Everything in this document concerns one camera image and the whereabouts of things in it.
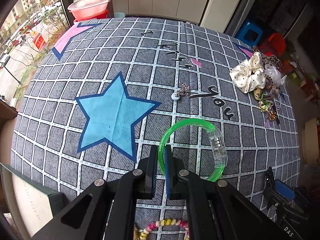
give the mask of blue object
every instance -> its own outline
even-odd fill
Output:
[[[237,32],[236,38],[252,47],[258,44],[262,34],[262,29],[260,29],[256,24],[246,20]]]
[[[284,102],[286,103],[284,94],[282,92],[280,92],[280,96],[283,98]]]
[[[294,191],[279,179],[275,180],[275,189],[276,192],[278,192],[280,195],[284,196],[288,200],[294,200],[294,198],[296,197]]]
[[[75,99],[87,118],[77,152],[106,142],[137,162],[134,126],[161,103],[129,96],[121,72],[103,93]]]
[[[124,13],[114,13],[115,18],[125,18],[125,14]]]
[[[167,197],[169,197],[170,196],[170,184],[169,184],[169,167],[167,167],[168,165],[168,163],[169,163],[169,161],[168,161],[168,155],[167,155],[167,148],[166,147],[164,147],[164,149],[163,149],[163,152],[164,152],[164,165],[165,165],[165,177],[166,177],[166,179],[165,179],[165,188],[166,188],[166,193],[167,193]]]

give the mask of red stool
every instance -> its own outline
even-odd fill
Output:
[[[285,50],[285,41],[279,33],[273,33],[267,38],[258,49],[265,55],[280,57]]]

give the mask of blue star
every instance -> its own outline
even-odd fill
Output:
[[[121,72],[103,93],[75,99],[87,118],[77,152],[106,142],[136,162],[134,126],[161,103],[129,96]]]

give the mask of plastic bag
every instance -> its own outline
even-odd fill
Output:
[[[278,88],[281,85],[285,84],[285,79],[287,77],[287,75],[285,75],[284,77],[282,77],[281,73],[279,70],[277,70],[277,68],[271,64],[271,63],[266,63],[265,64],[265,71],[264,73],[268,76],[270,76],[273,80],[273,84]]]

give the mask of pink basin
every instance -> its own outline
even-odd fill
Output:
[[[107,8],[109,0],[78,0],[68,6],[68,10],[78,21],[93,19]]]

